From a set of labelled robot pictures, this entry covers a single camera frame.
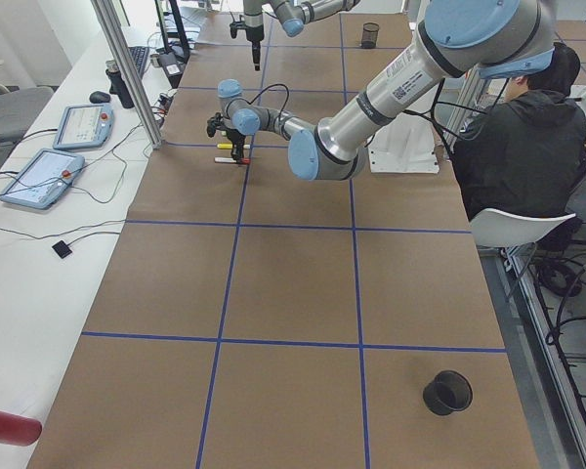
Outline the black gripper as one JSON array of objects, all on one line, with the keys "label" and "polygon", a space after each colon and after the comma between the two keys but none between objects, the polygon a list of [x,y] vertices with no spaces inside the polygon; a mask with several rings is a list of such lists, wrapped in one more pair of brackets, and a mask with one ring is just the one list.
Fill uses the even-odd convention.
[{"label": "black gripper", "polygon": [[237,163],[243,163],[242,134],[236,129],[226,130],[226,137],[231,142],[230,157]]},{"label": "black gripper", "polygon": [[247,39],[252,43],[252,62],[254,69],[261,70],[261,41],[263,40],[263,25],[248,25]]}]

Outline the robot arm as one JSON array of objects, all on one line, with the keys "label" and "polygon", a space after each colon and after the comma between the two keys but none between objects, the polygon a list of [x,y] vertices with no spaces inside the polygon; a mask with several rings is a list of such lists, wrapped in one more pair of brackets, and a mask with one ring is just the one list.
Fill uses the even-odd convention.
[{"label": "robot arm", "polygon": [[221,109],[207,134],[225,131],[231,157],[260,131],[288,141],[291,171],[303,180],[348,180],[363,168],[366,142],[444,78],[477,67],[483,79],[530,75],[552,60],[554,1],[433,1],[411,44],[332,117],[311,124],[284,109],[254,106],[238,81],[218,85]]},{"label": "robot arm", "polygon": [[251,43],[252,61],[256,71],[261,69],[261,43],[265,39],[263,7],[269,5],[275,18],[288,37],[299,35],[309,23],[327,19],[341,12],[348,12],[359,4],[358,0],[294,1],[245,0],[238,21],[230,23],[230,37],[235,38],[244,30]]}]

